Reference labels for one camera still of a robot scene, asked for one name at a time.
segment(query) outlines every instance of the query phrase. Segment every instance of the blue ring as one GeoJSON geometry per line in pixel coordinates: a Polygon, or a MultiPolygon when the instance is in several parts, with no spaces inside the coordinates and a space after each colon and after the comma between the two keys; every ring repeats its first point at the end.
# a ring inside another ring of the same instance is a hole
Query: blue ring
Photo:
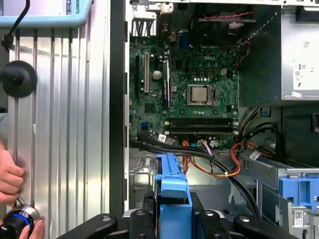
{"type": "Polygon", "coordinates": [[[29,221],[28,221],[28,219],[25,218],[24,216],[20,215],[20,214],[14,214],[14,215],[12,215],[12,217],[23,219],[23,220],[25,221],[25,223],[26,223],[27,226],[30,224],[29,221]]]}

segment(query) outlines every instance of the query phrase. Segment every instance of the black knob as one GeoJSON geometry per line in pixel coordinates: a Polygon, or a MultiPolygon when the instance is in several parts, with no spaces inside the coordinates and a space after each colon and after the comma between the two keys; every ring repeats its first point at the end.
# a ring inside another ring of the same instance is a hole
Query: black knob
{"type": "Polygon", "coordinates": [[[30,206],[14,208],[3,220],[0,227],[0,239],[18,239],[26,226],[30,226],[30,235],[38,220],[40,215],[34,208],[30,206]]]}
{"type": "Polygon", "coordinates": [[[30,221],[22,215],[12,215],[0,227],[1,239],[18,239],[23,228],[30,225],[30,221]]]}
{"type": "Polygon", "coordinates": [[[37,75],[30,64],[24,61],[12,61],[0,67],[0,82],[3,83],[7,95],[22,98],[35,90],[37,75]]]}

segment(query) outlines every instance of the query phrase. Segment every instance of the pcie slot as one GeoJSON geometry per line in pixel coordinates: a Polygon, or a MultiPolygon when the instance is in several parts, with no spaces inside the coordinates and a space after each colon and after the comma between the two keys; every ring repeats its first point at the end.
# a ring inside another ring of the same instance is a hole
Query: pcie slot
{"type": "Polygon", "coordinates": [[[150,53],[145,52],[144,92],[150,92],[150,53]]]}
{"type": "Polygon", "coordinates": [[[138,100],[140,97],[140,56],[135,56],[135,76],[134,76],[134,90],[135,98],[138,100]]]}
{"type": "Polygon", "coordinates": [[[169,69],[169,60],[166,59],[163,61],[163,105],[165,108],[170,107],[171,102],[171,83],[170,83],[170,69],[169,69]]]}

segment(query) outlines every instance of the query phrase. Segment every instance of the red wire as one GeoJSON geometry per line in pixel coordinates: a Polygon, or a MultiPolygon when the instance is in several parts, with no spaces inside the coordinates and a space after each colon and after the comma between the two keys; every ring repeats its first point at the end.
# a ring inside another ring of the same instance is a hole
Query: red wire
{"type": "Polygon", "coordinates": [[[189,16],[185,16],[184,15],[184,11],[183,11],[183,17],[188,18],[189,20],[199,20],[199,19],[223,19],[223,18],[234,18],[234,17],[241,17],[241,16],[247,16],[252,14],[252,11],[248,11],[248,12],[243,12],[243,13],[239,13],[239,14],[235,14],[235,15],[229,15],[229,16],[206,16],[206,17],[198,17],[198,18],[191,18],[189,16]]]}

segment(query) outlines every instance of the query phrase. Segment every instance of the green circuit board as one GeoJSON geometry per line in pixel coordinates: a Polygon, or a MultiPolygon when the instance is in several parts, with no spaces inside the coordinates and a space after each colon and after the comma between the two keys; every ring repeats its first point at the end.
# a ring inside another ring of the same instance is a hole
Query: green circuit board
{"type": "MultiPolygon", "coordinates": [[[[236,49],[236,46],[227,46],[180,50],[178,45],[168,47],[157,38],[131,38],[130,135],[135,137],[141,131],[141,123],[148,122],[150,135],[158,137],[158,134],[164,134],[164,123],[168,118],[237,118],[236,49]],[[163,103],[163,79],[158,79],[158,74],[153,75],[161,72],[164,52],[168,49],[171,79],[169,108],[163,103]],[[150,54],[148,93],[144,92],[146,53],[150,54]],[[186,89],[191,86],[211,87],[214,90],[213,102],[210,105],[187,104],[186,89]]],[[[220,145],[231,145],[233,135],[222,134],[216,140],[220,145]]]]}

